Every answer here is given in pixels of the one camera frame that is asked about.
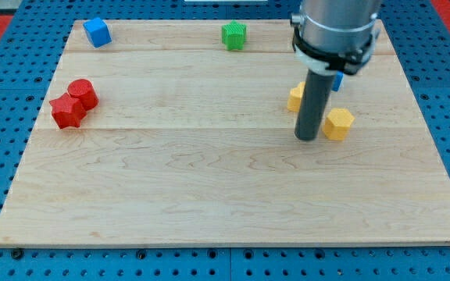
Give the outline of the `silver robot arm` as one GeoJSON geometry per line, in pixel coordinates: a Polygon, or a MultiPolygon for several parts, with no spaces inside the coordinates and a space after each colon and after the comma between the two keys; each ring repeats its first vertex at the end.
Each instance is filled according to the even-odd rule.
{"type": "Polygon", "coordinates": [[[354,75],[372,57],[381,0],[303,0],[291,15],[296,57],[321,76],[354,75]]]}

